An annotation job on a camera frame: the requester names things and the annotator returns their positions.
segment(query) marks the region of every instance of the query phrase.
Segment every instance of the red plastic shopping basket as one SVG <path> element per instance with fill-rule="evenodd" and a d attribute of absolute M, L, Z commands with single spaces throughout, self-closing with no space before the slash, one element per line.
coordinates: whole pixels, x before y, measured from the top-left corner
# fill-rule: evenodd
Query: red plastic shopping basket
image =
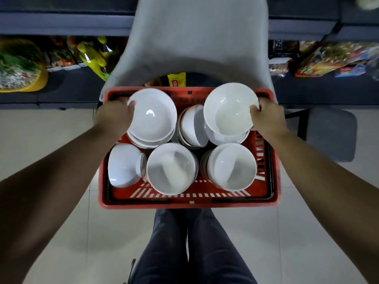
<path fill-rule="evenodd" d="M 115 87 L 108 90 L 104 102 L 129 97 L 145 87 Z M 156 87 L 167 93 L 174 101 L 177 112 L 204 104 L 211 87 Z M 254 89 L 258 96 L 274 99 L 268 89 Z M 131 143 L 124 134 L 119 142 Z M 102 161 L 99 170 L 99 203 L 106 209 L 152 209 L 152 208 L 210 208 L 273 206 L 280 200 L 279 159 L 267 141 L 256 131 L 251 131 L 242 143 L 257 160 L 258 173 L 254 182 L 239 192 L 229 192 L 207 182 L 199 173 L 194 183 L 183 193 L 166 196 L 158 193 L 143 179 L 126 188 L 113 187 L 108 179 L 108 158 Z M 216 146 L 211 142 L 205 148 L 192 150 L 200 161 L 202 155 Z"/>

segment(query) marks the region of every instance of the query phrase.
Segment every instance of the gray chair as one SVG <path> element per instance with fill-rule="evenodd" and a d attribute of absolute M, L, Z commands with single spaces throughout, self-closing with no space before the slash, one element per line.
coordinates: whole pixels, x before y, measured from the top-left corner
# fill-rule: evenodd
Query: gray chair
<path fill-rule="evenodd" d="M 292 133 L 335 162 L 351 162 L 357 143 L 357 119 L 347 111 L 315 107 L 286 114 Z"/>
<path fill-rule="evenodd" d="M 139 0 L 124 54 L 101 95 L 156 77 L 197 72 L 274 91 L 266 0 Z"/>

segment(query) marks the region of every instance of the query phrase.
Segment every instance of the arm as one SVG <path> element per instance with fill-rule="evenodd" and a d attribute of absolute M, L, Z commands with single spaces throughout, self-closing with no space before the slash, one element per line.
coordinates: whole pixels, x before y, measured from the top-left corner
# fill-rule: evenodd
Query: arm
<path fill-rule="evenodd" d="M 22 283 L 129 128 L 133 112 L 134 103 L 106 102 L 90 130 L 0 182 L 1 282 Z"/>
<path fill-rule="evenodd" d="M 379 279 L 379 190 L 289 132 L 284 109 L 260 98 L 254 128 L 272 145 L 320 224 L 369 283 Z"/>

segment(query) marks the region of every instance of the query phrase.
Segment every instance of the floor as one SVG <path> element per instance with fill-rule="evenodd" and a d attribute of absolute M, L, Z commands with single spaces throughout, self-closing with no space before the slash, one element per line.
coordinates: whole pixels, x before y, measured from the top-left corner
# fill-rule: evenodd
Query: floor
<path fill-rule="evenodd" d="M 358 119 L 356 157 L 344 167 L 379 186 L 379 110 L 352 110 Z M 91 127 L 92 110 L 0 110 L 0 179 L 59 148 Z M 215 209 L 259 284 L 365 283 L 316 221 L 281 167 L 277 207 Z M 97 176 L 35 262 L 25 283 L 121 284 L 139 258 L 154 210 L 104 210 Z"/>

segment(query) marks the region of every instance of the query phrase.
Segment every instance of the trousers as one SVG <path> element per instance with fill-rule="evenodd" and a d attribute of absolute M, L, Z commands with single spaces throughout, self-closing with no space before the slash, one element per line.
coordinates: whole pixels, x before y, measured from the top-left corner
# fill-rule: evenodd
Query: trousers
<path fill-rule="evenodd" d="M 211 209 L 158 209 L 130 284 L 257 284 Z"/>

